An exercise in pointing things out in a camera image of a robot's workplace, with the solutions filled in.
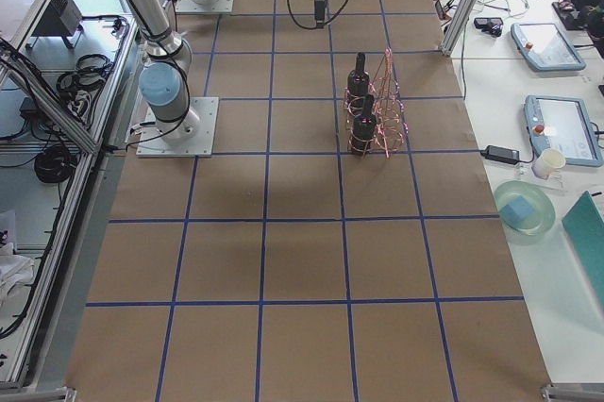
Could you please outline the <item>grey control box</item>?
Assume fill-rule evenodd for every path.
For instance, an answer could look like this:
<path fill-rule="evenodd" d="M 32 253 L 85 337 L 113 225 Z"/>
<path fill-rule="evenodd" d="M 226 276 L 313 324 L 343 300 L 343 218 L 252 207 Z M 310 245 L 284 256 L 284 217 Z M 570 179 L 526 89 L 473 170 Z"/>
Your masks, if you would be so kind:
<path fill-rule="evenodd" d="M 74 0 L 50 0 L 25 47 L 32 49 L 40 37 L 61 37 L 74 49 L 83 31 L 83 15 Z"/>

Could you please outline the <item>black webcam device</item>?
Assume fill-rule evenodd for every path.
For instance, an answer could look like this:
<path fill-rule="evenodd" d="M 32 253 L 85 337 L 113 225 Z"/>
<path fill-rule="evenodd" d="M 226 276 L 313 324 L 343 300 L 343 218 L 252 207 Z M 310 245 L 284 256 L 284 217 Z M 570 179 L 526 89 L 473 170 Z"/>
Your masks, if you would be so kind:
<path fill-rule="evenodd" d="M 503 20 L 499 17 L 476 17 L 474 27 L 492 37 L 500 37 L 503 30 Z"/>

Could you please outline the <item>far teach pendant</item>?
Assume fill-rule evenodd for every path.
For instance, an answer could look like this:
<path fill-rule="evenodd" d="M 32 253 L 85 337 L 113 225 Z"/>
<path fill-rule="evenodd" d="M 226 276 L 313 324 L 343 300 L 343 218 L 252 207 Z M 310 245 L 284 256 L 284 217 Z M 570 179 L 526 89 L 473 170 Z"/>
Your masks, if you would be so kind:
<path fill-rule="evenodd" d="M 514 23 L 510 33 L 535 71 L 581 71 L 586 67 L 578 49 L 555 23 Z"/>

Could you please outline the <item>dark wine bottle far slot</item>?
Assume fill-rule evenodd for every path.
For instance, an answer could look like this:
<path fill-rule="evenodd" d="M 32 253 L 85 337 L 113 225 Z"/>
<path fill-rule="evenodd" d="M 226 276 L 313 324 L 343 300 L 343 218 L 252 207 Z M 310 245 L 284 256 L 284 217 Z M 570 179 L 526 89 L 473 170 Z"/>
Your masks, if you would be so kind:
<path fill-rule="evenodd" d="M 355 68 L 347 77 L 346 104 L 350 112 L 362 109 L 364 98 L 369 91 L 369 75 L 365 71 L 365 54 L 356 55 Z"/>

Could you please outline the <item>near teach pendant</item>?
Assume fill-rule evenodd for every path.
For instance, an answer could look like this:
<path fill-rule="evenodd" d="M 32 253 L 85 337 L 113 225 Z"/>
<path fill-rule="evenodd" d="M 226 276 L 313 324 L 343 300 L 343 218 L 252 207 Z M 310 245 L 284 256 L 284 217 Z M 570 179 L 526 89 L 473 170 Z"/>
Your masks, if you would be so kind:
<path fill-rule="evenodd" d="M 524 114 L 529 140 L 537 156 L 553 148 L 565 156 L 569 165 L 603 165 L 596 134 L 582 99 L 528 95 Z"/>

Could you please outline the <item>blue foam cube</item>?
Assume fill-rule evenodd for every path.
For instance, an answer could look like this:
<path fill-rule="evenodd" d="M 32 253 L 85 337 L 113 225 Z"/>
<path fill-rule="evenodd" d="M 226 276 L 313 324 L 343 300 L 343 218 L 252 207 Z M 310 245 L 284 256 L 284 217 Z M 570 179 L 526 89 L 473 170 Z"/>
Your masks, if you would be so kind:
<path fill-rule="evenodd" d="M 536 225 L 536 210 L 522 195 L 508 199 L 499 210 L 501 219 L 512 228 L 530 228 Z"/>

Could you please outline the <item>dark wine bottle near slot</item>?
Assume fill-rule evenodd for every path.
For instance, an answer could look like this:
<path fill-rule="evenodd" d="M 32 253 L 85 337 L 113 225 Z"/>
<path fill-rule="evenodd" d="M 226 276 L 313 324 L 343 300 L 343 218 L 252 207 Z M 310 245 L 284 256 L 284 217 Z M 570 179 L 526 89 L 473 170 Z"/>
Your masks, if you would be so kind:
<path fill-rule="evenodd" d="M 373 112 L 375 98 L 367 94 L 362 103 L 361 112 L 354 117 L 350 139 L 350 152 L 353 155 L 363 156 L 371 149 L 377 126 L 377 117 Z"/>

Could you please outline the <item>teach pendant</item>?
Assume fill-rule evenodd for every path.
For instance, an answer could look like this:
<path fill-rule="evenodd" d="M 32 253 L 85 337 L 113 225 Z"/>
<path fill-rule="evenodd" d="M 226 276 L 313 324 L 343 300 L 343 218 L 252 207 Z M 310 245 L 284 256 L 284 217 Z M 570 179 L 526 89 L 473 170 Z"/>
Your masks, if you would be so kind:
<path fill-rule="evenodd" d="M 586 67 L 578 49 L 555 23 L 514 23 L 510 33 L 535 71 L 581 71 Z"/>
<path fill-rule="evenodd" d="M 596 134 L 582 99 L 528 95 L 524 114 L 529 140 L 537 156 L 553 148 L 565 156 L 569 165 L 603 165 Z"/>

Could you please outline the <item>dark wine bottle slot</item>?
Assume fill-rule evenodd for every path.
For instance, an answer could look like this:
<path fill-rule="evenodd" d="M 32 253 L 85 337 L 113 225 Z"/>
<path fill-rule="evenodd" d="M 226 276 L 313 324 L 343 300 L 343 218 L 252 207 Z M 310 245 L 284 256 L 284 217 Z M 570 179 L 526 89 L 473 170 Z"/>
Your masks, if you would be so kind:
<path fill-rule="evenodd" d="M 353 155 L 363 156 L 371 149 L 377 126 L 377 117 L 373 112 L 375 98 L 367 94 L 362 103 L 361 112 L 354 117 L 350 139 L 350 152 Z"/>
<path fill-rule="evenodd" d="M 362 109 L 364 98 L 369 91 L 369 75 L 365 71 L 365 54 L 356 55 L 355 68 L 347 77 L 346 104 L 350 112 Z"/>

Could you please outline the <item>green glass plate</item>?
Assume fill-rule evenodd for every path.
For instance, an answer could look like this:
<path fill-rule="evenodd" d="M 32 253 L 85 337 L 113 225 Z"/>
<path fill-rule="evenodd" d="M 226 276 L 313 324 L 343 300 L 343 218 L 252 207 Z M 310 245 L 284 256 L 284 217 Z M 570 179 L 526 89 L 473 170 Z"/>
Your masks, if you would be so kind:
<path fill-rule="evenodd" d="M 549 197 L 537 186 L 523 181 L 507 181 L 494 192 L 499 217 L 505 225 L 527 236 L 541 236 L 556 220 Z"/>

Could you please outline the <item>white paper cup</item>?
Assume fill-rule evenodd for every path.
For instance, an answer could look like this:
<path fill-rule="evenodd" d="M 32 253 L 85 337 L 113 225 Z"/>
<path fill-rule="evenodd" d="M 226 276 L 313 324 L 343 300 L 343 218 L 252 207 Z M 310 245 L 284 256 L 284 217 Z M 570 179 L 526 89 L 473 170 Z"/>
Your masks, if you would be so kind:
<path fill-rule="evenodd" d="M 561 170 L 565 165 L 566 158 L 562 152 L 547 148 L 532 163 L 531 170 L 538 178 L 548 179 L 551 174 Z"/>

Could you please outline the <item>brown paper table mat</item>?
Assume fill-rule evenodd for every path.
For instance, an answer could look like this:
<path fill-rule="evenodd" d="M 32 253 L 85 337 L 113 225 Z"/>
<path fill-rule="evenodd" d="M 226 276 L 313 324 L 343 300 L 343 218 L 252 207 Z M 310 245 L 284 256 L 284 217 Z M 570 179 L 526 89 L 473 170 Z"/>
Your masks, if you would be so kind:
<path fill-rule="evenodd" d="M 548 376 L 432 0 L 182 17 L 214 152 L 121 173 L 66 381 L 81 401 L 537 401 Z M 348 151 L 356 55 L 408 132 Z"/>

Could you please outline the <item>teal board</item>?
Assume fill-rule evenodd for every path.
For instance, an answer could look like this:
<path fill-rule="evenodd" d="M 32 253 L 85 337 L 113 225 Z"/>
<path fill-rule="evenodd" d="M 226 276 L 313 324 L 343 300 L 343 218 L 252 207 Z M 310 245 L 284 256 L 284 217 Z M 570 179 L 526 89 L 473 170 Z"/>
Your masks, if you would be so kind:
<path fill-rule="evenodd" d="M 603 215 L 595 198 L 583 192 L 562 218 L 590 291 L 603 310 Z"/>

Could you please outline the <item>black power adapter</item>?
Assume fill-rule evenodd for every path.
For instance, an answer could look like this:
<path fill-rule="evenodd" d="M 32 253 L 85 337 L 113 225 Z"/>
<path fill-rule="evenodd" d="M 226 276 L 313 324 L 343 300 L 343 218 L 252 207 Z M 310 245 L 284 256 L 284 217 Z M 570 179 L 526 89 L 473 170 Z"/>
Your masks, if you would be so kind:
<path fill-rule="evenodd" d="M 515 165 L 520 162 L 519 152 L 507 147 L 487 145 L 480 151 L 480 155 L 491 161 L 497 161 L 505 164 Z"/>

